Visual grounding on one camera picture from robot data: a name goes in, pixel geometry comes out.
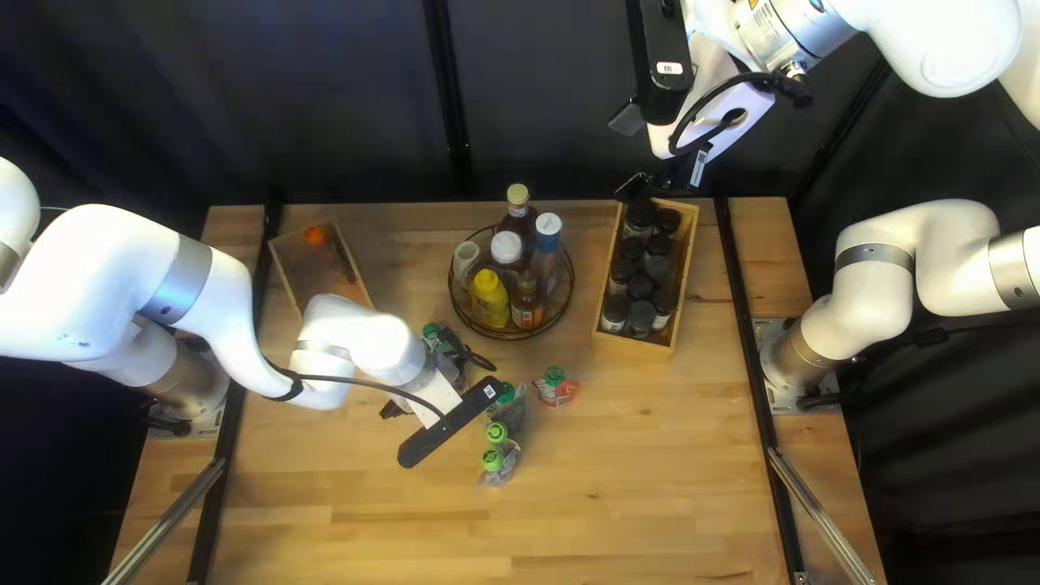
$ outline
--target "wooden table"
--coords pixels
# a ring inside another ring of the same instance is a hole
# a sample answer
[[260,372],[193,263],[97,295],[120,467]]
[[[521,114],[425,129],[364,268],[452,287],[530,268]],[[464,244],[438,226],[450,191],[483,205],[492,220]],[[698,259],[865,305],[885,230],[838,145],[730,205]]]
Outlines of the wooden table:
[[[702,206],[700,224],[667,364],[590,347],[613,202],[539,203],[563,218],[578,281],[561,323],[520,342],[468,331],[444,289],[452,247],[500,219],[501,205],[286,207],[283,232],[340,222],[379,309],[416,330],[448,324],[499,365],[502,380],[531,380],[558,364],[582,389],[566,409],[532,409],[532,438],[501,490],[475,485],[478,424],[406,470],[396,449],[417,422],[381,421],[386,397],[378,392],[356,389],[334,412],[250,395],[211,582],[786,583],[716,214],[710,200],[692,202]],[[811,299],[786,202],[738,199],[731,209],[752,314],[801,314]],[[213,207],[204,239],[250,263],[261,214]],[[272,275],[260,332],[265,354],[284,364],[298,326]],[[840,415],[775,424],[782,451],[883,583]],[[113,562],[212,449],[211,440],[147,441]],[[196,513],[137,582],[183,583],[197,526]],[[805,516],[799,531],[810,571],[839,575]]]

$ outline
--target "condiment bottle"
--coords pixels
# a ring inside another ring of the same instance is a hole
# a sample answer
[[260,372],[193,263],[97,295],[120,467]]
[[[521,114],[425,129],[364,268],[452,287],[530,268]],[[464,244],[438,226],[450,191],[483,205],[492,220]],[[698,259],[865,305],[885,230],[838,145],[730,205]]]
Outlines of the condiment bottle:
[[626,237],[621,240],[621,255],[629,260],[639,261],[645,251],[646,244],[638,237]]
[[657,223],[657,207],[649,201],[633,203],[625,211],[624,237],[638,237],[646,240],[653,232]]
[[603,299],[603,312],[599,313],[599,327],[607,333],[621,333],[628,323],[631,301],[624,295],[607,295]]
[[646,339],[650,335],[657,310],[650,301],[635,301],[628,309],[628,334],[633,339]]
[[529,272],[520,276],[517,294],[511,303],[513,323],[520,329],[535,329],[542,324],[545,307],[538,295],[538,279]]
[[511,295],[516,294],[520,273],[526,268],[522,256],[523,241],[516,232],[500,231],[491,238],[491,266]]
[[650,256],[665,256],[668,257],[669,252],[672,251],[672,240],[668,236],[655,233],[647,239],[647,249],[643,253],[643,259],[647,259]]
[[632,301],[649,299],[653,295],[653,282],[649,278],[638,274],[628,279],[628,298]]
[[675,314],[675,309],[678,307],[678,299],[676,299],[676,295],[673,292],[657,290],[653,294],[650,302],[653,303],[654,309],[656,309],[650,330],[656,333],[657,331],[662,331],[668,327],[669,322],[672,321],[672,315]]
[[485,327],[502,329],[510,321],[510,296],[494,272],[483,269],[469,287],[473,319]]
[[607,295],[623,295],[628,290],[628,279],[635,276],[635,262],[617,258],[610,262],[610,278],[606,280]]
[[548,299],[556,288],[560,274],[556,249],[563,227],[564,222],[555,213],[542,213],[535,221],[535,255],[530,259],[530,270],[538,279],[543,299]]
[[499,224],[499,231],[512,231],[520,234],[524,247],[528,250],[535,241],[535,218],[538,210],[528,203],[530,195],[522,183],[513,183],[505,189],[505,200],[509,201],[509,211]]
[[675,209],[659,208],[657,209],[657,225],[653,231],[669,238],[674,238],[676,232],[679,230],[681,220],[682,218]]

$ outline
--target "black cable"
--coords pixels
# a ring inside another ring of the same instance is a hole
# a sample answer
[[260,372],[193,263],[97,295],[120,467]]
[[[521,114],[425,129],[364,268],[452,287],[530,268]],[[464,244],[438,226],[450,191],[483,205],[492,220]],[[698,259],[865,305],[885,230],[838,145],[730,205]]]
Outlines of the black cable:
[[675,130],[672,132],[672,135],[669,136],[668,150],[675,156],[688,154],[695,150],[703,148],[706,145],[710,145],[708,141],[733,124],[733,122],[735,122],[736,119],[743,115],[743,111],[739,111],[739,108],[727,111],[723,116],[722,122],[720,122],[714,128],[706,134],[698,136],[697,139],[691,142],[688,145],[679,148],[679,138],[682,137],[682,133],[686,131],[686,127],[690,126],[690,123],[697,118],[700,110],[706,106],[708,102],[719,97],[720,94],[730,87],[733,87],[734,85],[739,85],[740,83],[759,83],[764,85],[765,90],[789,98],[796,108],[802,108],[812,103],[812,96],[808,93],[808,90],[802,84],[802,82],[790,79],[783,74],[760,73],[755,71],[738,73],[716,85],[709,90],[708,93],[704,94],[700,97],[700,99],[694,102],[694,105],[691,106],[690,109],[686,110],[686,113],[682,115],[682,118],[679,119],[679,123],[675,125]]
[[370,382],[368,380],[359,380],[357,378],[346,378],[343,376],[321,376],[318,374],[296,374],[296,373],[293,373],[293,376],[295,376],[295,378],[298,380],[314,380],[317,382],[340,382],[342,384],[357,384],[359,386],[368,386],[369,388],[376,388],[383,390],[384,392],[389,392],[391,395],[408,399],[414,402],[415,404],[418,404],[419,406],[422,406],[423,408],[430,410],[431,412],[436,414],[438,418],[441,418],[442,421],[444,419],[444,413],[441,412],[441,410],[436,406],[434,406],[433,404],[430,404],[425,400],[411,392],[405,391],[394,386],[390,386],[388,384]]

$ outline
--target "plastic bottle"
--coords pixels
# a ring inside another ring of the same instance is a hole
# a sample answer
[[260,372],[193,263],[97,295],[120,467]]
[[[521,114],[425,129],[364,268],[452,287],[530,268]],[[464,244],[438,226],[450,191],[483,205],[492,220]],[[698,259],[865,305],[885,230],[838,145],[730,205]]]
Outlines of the plastic bottle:
[[527,384],[521,382],[520,387],[516,388],[513,384],[505,382],[503,386],[505,386],[505,392],[488,407],[488,416],[491,417],[492,422],[504,425],[510,436],[515,437],[523,428],[523,421],[527,415],[525,402]]
[[510,296],[494,272],[484,269],[469,287],[473,319],[485,327],[502,329],[510,322]]
[[555,213],[542,213],[535,221],[535,255],[530,259],[530,270],[538,278],[539,292],[543,299],[548,299],[556,288],[560,270],[556,249],[563,227],[564,222]]
[[517,290],[520,273],[527,268],[523,261],[523,241],[513,231],[500,231],[491,238],[491,268],[502,280],[510,295]]
[[535,382],[535,386],[538,387],[538,400],[553,407],[571,402],[578,391],[578,383],[566,381],[564,368],[558,365],[546,370],[545,376]]
[[520,448],[517,447],[506,454],[502,454],[497,449],[489,449],[480,455],[480,463],[484,465],[484,473],[480,474],[480,485],[492,487],[502,487],[516,474],[517,463],[520,460]]
[[545,306],[542,298],[538,295],[538,279],[529,272],[520,276],[517,283],[517,294],[513,296],[510,303],[513,314],[513,324],[520,329],[535,329],[542,325],[542,317]]
[[535,241],[535,219],[538,210],[530,205],[530,194],[522,183],[513,183],[505,189],[505,200],[509,210],[498,226],[498,231],[512,231],[519,234],[527,248]]

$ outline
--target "metal rail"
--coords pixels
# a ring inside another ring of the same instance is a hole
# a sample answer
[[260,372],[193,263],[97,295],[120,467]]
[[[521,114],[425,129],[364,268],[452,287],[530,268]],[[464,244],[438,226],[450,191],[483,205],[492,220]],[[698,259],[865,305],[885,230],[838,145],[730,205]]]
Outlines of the metal rail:
[[820,501],[812,494],[809,486],[805,485],[805,482],[802,481],[801,476],[798,475],[795,467],[784,459],[783,455],[775,447],[769,448],[768,453],[773,469],[780,476],[787,489],[795,494],[795,498],[802,505],[802,508],[805,509],[806,513],[809,514],[809,517],[812,518],[812,523],[815,525],[816,530],[820,531],[820,535],[824,537],[827,548],[830,549],[831,554],[837,559],[838,564],[841,565],[849,579],[857,585],[875,585],[877,582],[874,580],[874,576],[870,575],[870,570],[866,568],[862,559],[856,554],[856,550],[852,548],[849,540],[838,530],[838,527],[827,513],[827,510],[824,510],[824,507],[820,505]]
[[206,495],[206,492],[216,483],[216,480],[220,479],[224,475],[224,462],[223,458],[213,459],[209,462],[209,465],[199,474],[194,481],[191,482],[191,485],[159,516],[159,519],[155,520],[155,524],[145,533],[145,536],[134,544],[134,548],[127,553],[127,556],[120,561],[120,564],[108,574],[102,585],[125,585],[133,581],[141,567],[152,558],[152,554],[181,524],[184,516],[188,515],[191,508]]

